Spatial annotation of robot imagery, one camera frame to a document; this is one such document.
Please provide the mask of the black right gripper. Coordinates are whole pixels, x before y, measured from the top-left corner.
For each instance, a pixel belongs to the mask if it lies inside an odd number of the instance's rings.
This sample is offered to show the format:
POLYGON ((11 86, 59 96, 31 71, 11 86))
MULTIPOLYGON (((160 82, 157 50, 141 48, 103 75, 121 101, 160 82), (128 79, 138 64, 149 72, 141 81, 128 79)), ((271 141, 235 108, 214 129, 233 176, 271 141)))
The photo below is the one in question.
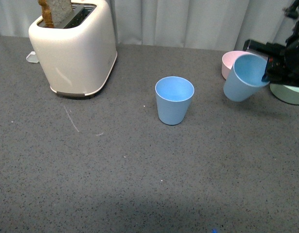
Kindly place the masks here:
POLYGON ((250 39, 244 43, 243 50, 267 56, 263 82, 299 87, 299 0, 284 8, 284 15, 296 20, 293 34, 286 39, 285 46, 250 39))

